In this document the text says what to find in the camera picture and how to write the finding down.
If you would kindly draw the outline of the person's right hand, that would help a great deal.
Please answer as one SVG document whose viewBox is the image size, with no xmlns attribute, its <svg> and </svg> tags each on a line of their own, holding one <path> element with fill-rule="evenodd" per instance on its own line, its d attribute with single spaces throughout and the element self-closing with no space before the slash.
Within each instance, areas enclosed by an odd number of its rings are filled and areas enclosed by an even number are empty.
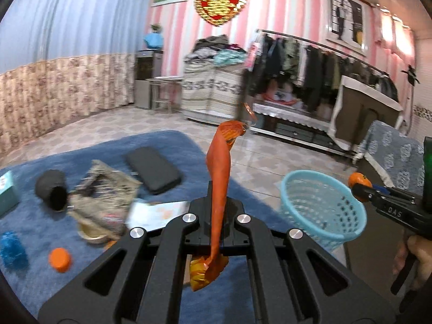
<svg viewBox="0 0 432 324">
<path fill-rule="evenodd" d="M 432 271 L 431 241 L 418 235 L 411 235 L 405 241 L 402 241 L 395 255 L 394 275 L 398 275 L 405 266 L 408 253 L 412 253 L 419 262 L 410 289 L 419 290 L 427 282 Z"/>
</svg>

